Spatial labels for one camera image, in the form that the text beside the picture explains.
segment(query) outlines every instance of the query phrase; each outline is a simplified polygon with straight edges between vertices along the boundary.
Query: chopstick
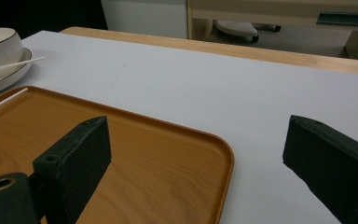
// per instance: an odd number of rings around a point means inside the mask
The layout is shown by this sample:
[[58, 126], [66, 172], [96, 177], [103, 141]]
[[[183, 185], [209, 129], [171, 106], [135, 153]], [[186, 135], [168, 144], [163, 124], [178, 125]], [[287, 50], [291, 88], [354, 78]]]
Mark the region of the chopstick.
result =
[[1, 101], [1, 102], [0, 102], [0, 105], [2, 105], [2, 104], [4, 104], [4, 103], [7, 103], [8, 101], [12, 100], [13, 98], [19, 96], [20, 94], [22, 94], [22, 93], [24, 93], [24, 92], [26, 92], [26, 91], [28, 91], [28, 88], [25, 88], [25, 89], [23, 89], [23, 90], [21, 90], [21, 91], [18, 91], [18, 92], [16, 92], [16, 93], [14, 93], [13, 95], [7, 97], [5, 100]]

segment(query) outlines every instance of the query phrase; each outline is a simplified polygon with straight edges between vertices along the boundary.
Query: white stick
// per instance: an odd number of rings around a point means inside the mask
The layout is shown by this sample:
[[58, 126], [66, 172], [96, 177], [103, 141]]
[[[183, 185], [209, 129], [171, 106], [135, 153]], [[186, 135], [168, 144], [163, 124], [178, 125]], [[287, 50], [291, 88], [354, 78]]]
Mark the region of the white stick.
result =
[[28, 91], [28, 88], [25, 88], [25, 89], [23, 89], [23, 90], [21, 90], [21, 91], [16, 92], [16, 93], [13, 94], [13, 95], [7, 97], [5, 100], [3, 100], [3, 101], [0, 102], [0, 105], [2, 105], [2, 104], [4, 104], [4, 103], [8, 102], [9, 100], [12, 100], [14, 97], [16, 97], [16, 96], [22, 94], [22, 93], [25, 92], [25, 91]]
[[31, 60], [28, 60], [28, 61], [19, 62], [19, 63], [11, 63], [11, 64], [2, 65], [2, 66], [0, 66], [0, 70], [5, 69], [5, 68], [9, 68], [9, 67], [12, 67], [12, 66], [19, 66], [19, 65], [22, 65], [22, 64], [25, 64], [25, 63], [31, 63], [31, 62], [39, 61], [39, 60], [42, 60], [44, 58], [45, 57], [40, 57], [40, 58], [31, 59]]

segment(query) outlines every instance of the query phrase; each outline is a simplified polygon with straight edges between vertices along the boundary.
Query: bowl rim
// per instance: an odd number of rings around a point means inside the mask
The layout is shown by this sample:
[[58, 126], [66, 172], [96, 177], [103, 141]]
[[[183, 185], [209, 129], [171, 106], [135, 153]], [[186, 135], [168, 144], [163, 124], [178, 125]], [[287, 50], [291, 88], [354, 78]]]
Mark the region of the bowl rim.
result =
[[7, 41], [7, 40], [9, 40], [10, 38], [12, 38], [13, 36], [15, 36], [15, 35], [18, 34], [17, 30], [15, 30], [15, 29], [13, 29], [13, 28], [10, 28], [10, 27], [0, 27], [0, 30], [1, 30], [1, 29], [12, 30], [12, 31], [14, 31], [14, 34], [11, 35], [11, 36], [9, 36], [9, 37], [6, 37], [6, 38], [3, 39], [3, 40], [1, 40], [0, 43], [2, 43], [2, 42], [4, 42], [4, 41]]

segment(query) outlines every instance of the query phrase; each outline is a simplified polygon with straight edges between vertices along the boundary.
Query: tray rim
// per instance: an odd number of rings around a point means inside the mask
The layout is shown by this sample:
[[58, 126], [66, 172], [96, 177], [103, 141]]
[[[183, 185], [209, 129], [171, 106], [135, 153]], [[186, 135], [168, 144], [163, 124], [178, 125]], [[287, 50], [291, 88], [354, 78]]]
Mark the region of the tray rim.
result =
[[176, 123], [168, 122], [168, 121], [163, 120], [163, 119], [156, 119], [156, 118], [148, 117], [148, 116], [138, 114], [138, 113], [135, 113], [135, 112], [131, 112], [131, 111], [128, 111], [128, 110], [113, 107], [111, 105], [104, 105], [104, 104], [92, 102], [90, 100], [85, 100], [85, 99], [78, 98], [78, 97], [75, 97], [75, 96], [72, 96], [72, 95], [60, 93], [58, 91], [51, 91], [51, 90], [43, 89], [43, 88], [36, 87], [36, 86], [21, 86], [21, 87], [17, 87], [17, 88], [5, 91], [5, 92], [0, 94], [0, 104], [4, 103], [5, 100], [10, 100], [9, 97], [13, 97], [13, 96], [15, 96], [15, 94], [21, 94], [21, 93], [26, 92], [26, 91], [42, 91], [42, 92], [45, 92], [47, 94], [60, 95], [60, 96], [63, 96], [65, 98], [67, 98], [67, 99], [70, 99], [70, 100], [73, 100], [73, 101], [78, 101], [78, 102], [81, 102], [81, 103], [84, 103], [84, 104], [87, 104], [87, 105], [96, 105], [98, 107], [103, 107], [105, 109], [116, 110], [119, 113], [128, 114], [130, 116], [138, 117], [140, 119], [146, 119], [146, 120], [153, 121], [153, 122], [156, 122], [156, 123], [169, 125], [169, 126], [174, 127], [175, 129], [181, 129], [181, 130], [184, 130], [184, 131], [189, 131], [189, 132], [192, 132], [192, 133], [197, 133], [197, 134], [200, 134], [200, 135], [204, 135], [204, 136], [209, 137], [210, 139], [213, 139], [214, 141], [217, 141], [218, 143], [222, 144], [223, 146], [225, 146], [225, 149], [227, 150], [227, 155], [228, 155], [230, 163], [229, 163], [229, 165], [227, 167], [228, 168], [227, 169], [227, 181], [225, 181], [225, 185], [224, 185], [224, 188], [223, 188], [223, 191], [222, 191], [222, 194], [221, 194], [221, 196], [223, 196], [223, 198], [222, 198], [222, 200], [220, 200], [219, 206], [218, 206], [219, 213], [216, 214], [216, 220], [215, 221], [217, 223], [219, 222], [219, 220], [221, 218], [221, 215], [222, 215], [222, 212], [223, 212], [223, 207], [224, 207], [224, 204], [225, 204], [225, 201], [226, 201], [226, 198], [227, 198], [228, 188], [229, 188], [229, 184], [231, 182], [231, 177], [232, 177], [232, 174], [233, 174], [234, 164], [235, 164], [234, 153], [233, 153], [230, 145], [223, 138], [221, 138], [220, 136], [218, 136], [216, 134], [213, 134], [213, 133], [207, 133], [205, 131], [189, 128], [189, 127], [186, 127], [184, 125], [179, 125], [179, 124], [176, 124]]

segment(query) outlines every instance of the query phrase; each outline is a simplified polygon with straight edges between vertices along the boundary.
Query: wood grain surface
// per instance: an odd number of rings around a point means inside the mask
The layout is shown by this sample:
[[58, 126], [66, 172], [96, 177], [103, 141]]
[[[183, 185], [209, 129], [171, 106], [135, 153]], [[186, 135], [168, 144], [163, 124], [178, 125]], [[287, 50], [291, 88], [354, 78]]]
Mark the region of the wood grain surface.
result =
[[286, 63], [305, 67], [358, 74], [358, 60], [352, 59], [333, 58], [273, 49], [257, 49], [163, 36], [138, 35], [83, 27], [70, 27], [61, 31], [61, 33], [68, 35], [82, 35], [102, 39], [147, 44], [173, 49], [188, 49], [238, 58], [253, 59], [272, 63]]
[[222, 139], [38, 88], [0, 105], [0, 175], [30, 175], [38, 155], [99, 116], [112, 163], [77, 223], [218, 223], [234, 165]]

